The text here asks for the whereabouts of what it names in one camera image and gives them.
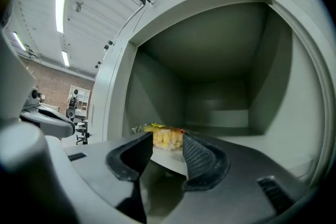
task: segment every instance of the fluorescent light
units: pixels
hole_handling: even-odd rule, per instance
[[[63,56],[63,61],[64,61],[64,64],[69,67],[69,60],[68,60],[68,54],[65,52],[65,51],[62,51],[62,56]]]
[[[58,32],[61,32],[62,34],[64,32],[64,26],[63,26],[64,4],[65,0],[56,0],[56,29]]]
[[[27,51],[25,46],[22,44],[21,40],[19,39],[19,36],[17,35],[17,32],[13,32],[13,36],[15,37],[16,41],[19,43],[22,50]]]

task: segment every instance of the plastic bag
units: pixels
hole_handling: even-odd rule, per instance
[[[185,131],[181,128],[151,123],[137,126],[132,130],[134,133],[153,132],[153,144],[165,151],[177,150],[183,145],[183,133]]]

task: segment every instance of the ceiling light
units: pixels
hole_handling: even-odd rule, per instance
[[[17,32],[13,32],[13,36],[15,37],[16,41],[19,43],[22,50],[27,51],[21,40],[19,39],[19,36],[17,35]]]
[[[64,64],[69,67],[69,60],[68,60],[68,54],[65,52],[65,51],[62,51],[62,56],[63,56],[63,61],[64,61]]]
[[[64,4],[65,0],[56,0],[56,29],[62,34],[64,32]]]

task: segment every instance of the food package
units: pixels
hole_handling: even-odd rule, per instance
[[[177,150],[183,145],[183,133],[181,128],[173,128],[162,124],[151,123],[133,128],[135,133],[153,132],[153,144],[165,151]]]

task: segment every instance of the brick wall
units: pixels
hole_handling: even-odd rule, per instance
[[[21,58],[21,60],[28,67],[28,70],[32,71],[36,77],[38,91],[46,96],[44,102],[46,104],[58,106],[60,113],[65,114],[67,109],[67,99],[71,85],[90,90],[91,99],[94,81],[43,66],[25,58]]]

